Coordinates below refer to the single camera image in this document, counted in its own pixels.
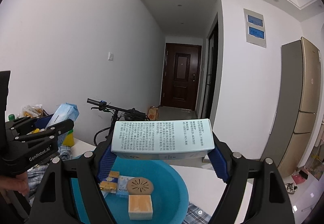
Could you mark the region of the person left hand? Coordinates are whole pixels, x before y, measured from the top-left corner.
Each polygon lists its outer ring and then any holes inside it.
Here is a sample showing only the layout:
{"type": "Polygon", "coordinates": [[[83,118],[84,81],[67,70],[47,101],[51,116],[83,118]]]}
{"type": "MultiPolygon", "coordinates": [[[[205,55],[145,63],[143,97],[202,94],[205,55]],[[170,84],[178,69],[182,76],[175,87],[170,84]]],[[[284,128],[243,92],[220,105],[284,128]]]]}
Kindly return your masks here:
{"type": "Polygon", "coordinates": [[[29,193],[28,173],[24,172],[15,177],[1,176],[1,189],[6,191],[17,191],[21,195],[26,196],[29,193]]]}

